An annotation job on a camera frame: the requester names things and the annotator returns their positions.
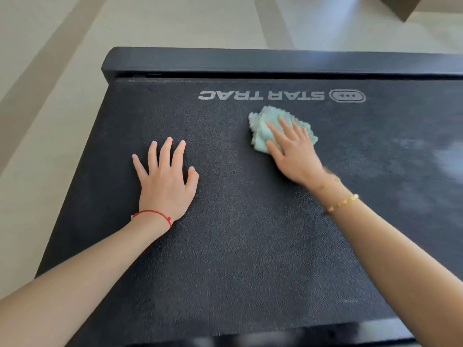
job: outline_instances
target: forearm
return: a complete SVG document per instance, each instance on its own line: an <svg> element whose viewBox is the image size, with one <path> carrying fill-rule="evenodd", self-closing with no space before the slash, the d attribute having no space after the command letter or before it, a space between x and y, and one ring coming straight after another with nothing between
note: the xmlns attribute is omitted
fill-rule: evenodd
<svg viewBox="0 0 463 347"><path fill-rule="evenodd" d="M341 183L316 192L327 208L350 197ZM463 341L463 283L362 201L332 218L379 292L424 346Z"/></svg>
<svg viewBox="0 0 463 347"><path fill-rule="evenodd" d="M64 346L143 250L169 228L141 214L0 301L6 346Z"/></svg>

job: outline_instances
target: person's left hand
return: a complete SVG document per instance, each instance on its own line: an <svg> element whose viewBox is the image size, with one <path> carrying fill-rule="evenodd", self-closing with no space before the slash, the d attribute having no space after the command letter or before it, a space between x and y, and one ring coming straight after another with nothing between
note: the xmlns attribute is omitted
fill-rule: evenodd
<svg viewBox="0 0 463 347"><path fill-rule="evenodd" d="M148 167L150 174L140 163L136 154L132 156L136 174L142 185L139 209L156 210L170 217L174 222L180 219L196 194L199 174L193 167L188 169L188 180L183 181L183 153L185 151L185 141L182 140L172 157L170 165L170 148L172 138L168 137L159 155L159 165L157 162L156 148L157 142L151 143L148 151Z"/></svg>

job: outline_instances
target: floor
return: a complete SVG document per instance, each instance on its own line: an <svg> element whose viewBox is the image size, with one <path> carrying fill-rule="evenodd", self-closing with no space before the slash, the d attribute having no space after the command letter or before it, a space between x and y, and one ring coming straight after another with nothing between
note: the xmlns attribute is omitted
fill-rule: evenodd
<svg viewBox="0 0 463 347"><path fill-rule="evenodd" d="M378 0L0 0L0 297L33 279L114 46L463 53L463 15Z"/></svg>

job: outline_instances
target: treadmill belt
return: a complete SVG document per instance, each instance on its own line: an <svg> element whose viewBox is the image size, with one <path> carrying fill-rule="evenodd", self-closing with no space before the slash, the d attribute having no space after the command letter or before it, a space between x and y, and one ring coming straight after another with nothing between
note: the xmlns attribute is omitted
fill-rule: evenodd
<svg viewBox="0 0 463 347"><path fill-rule="evenodd" d="M394 316L316 199L253 150L248 115L264 105L309 122L322 163L463 279L461 81L117 79L38 274L129 222L140 193L131 155L147 168L152 140L171 136L176 147L184 139L185 174L194 166L200 182L187 214L129 268L70 345Z"/></svg>

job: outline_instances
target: cloth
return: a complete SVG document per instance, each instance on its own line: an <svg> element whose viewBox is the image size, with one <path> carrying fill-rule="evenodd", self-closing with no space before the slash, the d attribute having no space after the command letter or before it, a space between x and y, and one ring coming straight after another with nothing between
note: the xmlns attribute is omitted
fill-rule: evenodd
<svg viewBox="0 0 463 347"><path fill-rule="evenodd" d="M293 126L293 121L302 128L306 128L307 133L309 134L309 139L312 144L318 141L318 138L313 134L310 129L310 124L302 122L294 117L292 114L286 112L286 110L281 110L272 106L265 106L260 113L249 114L249 127L252 130L252 141L251 144L254 146L254 150L264 153L269 153L265 142L267 140L272 140L281 150L281 146L276 142L272 132L265 122L270 122L272 125L280 131L283 131L280 123L278 122L278 117L282 117L290 127Z"/></svg>

